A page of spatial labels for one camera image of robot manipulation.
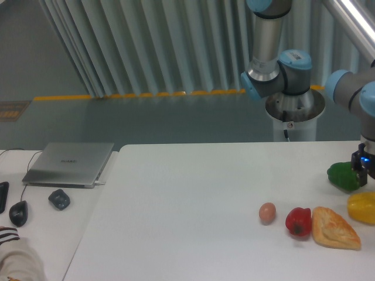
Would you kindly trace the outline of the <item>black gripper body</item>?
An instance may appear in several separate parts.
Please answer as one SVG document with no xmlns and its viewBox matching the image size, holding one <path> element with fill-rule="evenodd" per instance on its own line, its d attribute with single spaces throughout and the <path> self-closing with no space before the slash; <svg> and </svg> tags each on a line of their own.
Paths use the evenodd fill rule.
<svg viewBox="0 0 375 281">
<path fill-rule="evenodd" d="M 352 153 L 351 168 L 357 174 L 366 173 L 374 179 L 374 154 L 365 150 L 366 144 L 360 143 L 358 150 Z"/>
</svg>

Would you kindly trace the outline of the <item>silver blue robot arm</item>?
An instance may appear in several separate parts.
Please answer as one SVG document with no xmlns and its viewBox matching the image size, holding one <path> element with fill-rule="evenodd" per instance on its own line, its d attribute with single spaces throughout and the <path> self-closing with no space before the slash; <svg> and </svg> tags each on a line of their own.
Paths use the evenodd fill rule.
<svg viewBox="0 0 375 281">
<path fill-rule="evenodd" d="M 277 142 L 313 141 L 326 99 L 358 117 L 360 143 L 351 160 L 328 169 L 330 182 L 346 191 L 366 185 L 374 177 L 374 68 L 359 73 L 333 72 L 324 91 L 311 88 L 312 60 L 302 50 L 278 51 L 282 20 L 291 1 L 248 1 L 255 14 L 253 57 L 241 82 L 254 100 L 265 99 Z"/>
</svg>

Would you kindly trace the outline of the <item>cream sleeved forearm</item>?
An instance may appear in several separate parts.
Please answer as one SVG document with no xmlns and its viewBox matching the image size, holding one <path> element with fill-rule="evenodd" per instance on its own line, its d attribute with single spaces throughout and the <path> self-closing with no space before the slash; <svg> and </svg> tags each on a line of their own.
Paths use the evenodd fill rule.
<svg viewBox="0 0 375 281">
<path fill-rule="evenodd" d="M 39 255 L 16 228 L 1 226 L 1 280 L 46 280 Z"/>
</svg>

